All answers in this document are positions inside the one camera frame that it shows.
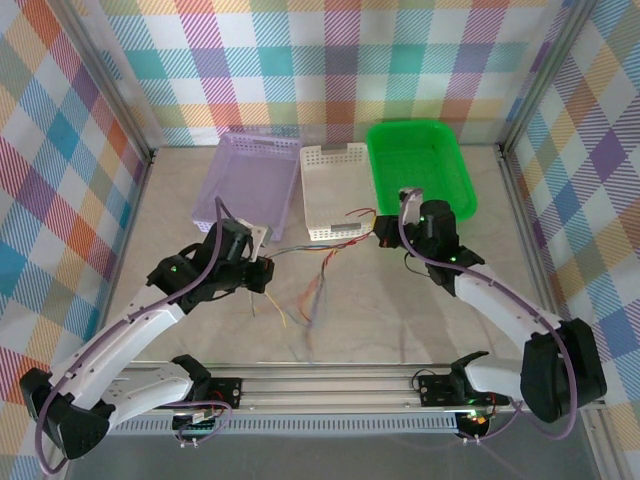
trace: plastic basket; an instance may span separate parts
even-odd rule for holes
[[[423,189],[425,200],[446,200],[458,220],[478,205],[455,134],[435,120],[380,123],[367,132],[381,215],[400,211],[398,192]]]
[[[220,196],[236,218],[268,225],[272,240],[280,240],[301,146],[293,138],[223,134],[193,209],[193,223],[208,232],[217,221],[214,199]]]
[[[373,215],[359,208],[375,208],[376,194],[371,164],[364,143],[350,143],[346,150],[304,147],[300,150],[304,215],[311,240],[353,238],[368,233]]]

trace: checkered pattern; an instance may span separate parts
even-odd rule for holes
[[[515,166],[564,314],[590,322],[640,478],[640,2],[599,2]]]
[[[342,143],[425,117],[494,143],[571,1],[100,0],[85,18],[159,144],[256,129]]]
[[[45,0],[0,11],[0,478],[27,479],[18,379],[93,333],[143,163]]]

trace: white table surface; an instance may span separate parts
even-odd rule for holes
[[[152,167],[116,286],[110,318],[146,282],[158,262],[204,234],[191,211],[213,158],[214,147],[163,148]],[[478,197],[473,218],[459,225],[461,243],[474,250],[496,274],[535,299],[515,221],[493,147],[463,147]],[[286,246],[309,244],[302,187],[296,185],[283,239]],[[381,249],[373,236],[341,251],[326,271],[327,300],[313,328],[281,317],[264,295],[249,293],[198,306],[154,340],[138,360],[169,360],[189,353],[201,362],[450,363],[477,350],[517,358],[515,345],[493,324],[431,280],[407,271],[404,250]],[[275,258],[267,291],[301,319],[295,299],[318,273],[324,255],[289,253]],[[415,259],[410,265],[424,267]]]

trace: white plastic basket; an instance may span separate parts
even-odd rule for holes
[[[377,210],[369,153],[365,143],[346,150],[300,149],[304,215],[312,241],[353,238],[373,228],[373,215],[346,213],[358,208]]]

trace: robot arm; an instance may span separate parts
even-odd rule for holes
[[[582,320],[563,321],[504,286],[484,260],[460,245],[456,219],[447,202],[407,200],[403,218],[377,217],[374,233],[383,248],[405,247],[429,263],[431,280],[450,295],[484,314],[516,344],[522,360],[494,358],[476,352],[452,364],[451,388],[457,400],[469,403],[482,392],[524,400],[545,422],[553,422],[570,410],[569,374],[555,330],[564,343],[576,377],[578,407],[606,393],[606,382],[591,328]]]
[[[189,356],[177,357],[135,381],[114,379],[153,339],[185,318],[200,302],[217,300],[239,287],[264,293],[274,265],[257,256],[254,242],[263,243],[268,229],[229,219],[220,222],[222,238],[215,264],[194,289],[167,304],[162,302],[205,271],[215,251],[215,226],[202,244],[162,260],[147,277],[147,285],[109,328],[51,372],[33,368],[21,378],[31,417],[38,420],[41,411],[46,411],[43,431],[66,458],[84,455],[109,430],[135,415],[171,402],[206,399],[203,395],[208,378],[202,375],[206,369]],[[217,292],[225,293],[215,296]],[[138,313],[154,304],[160,306]]]

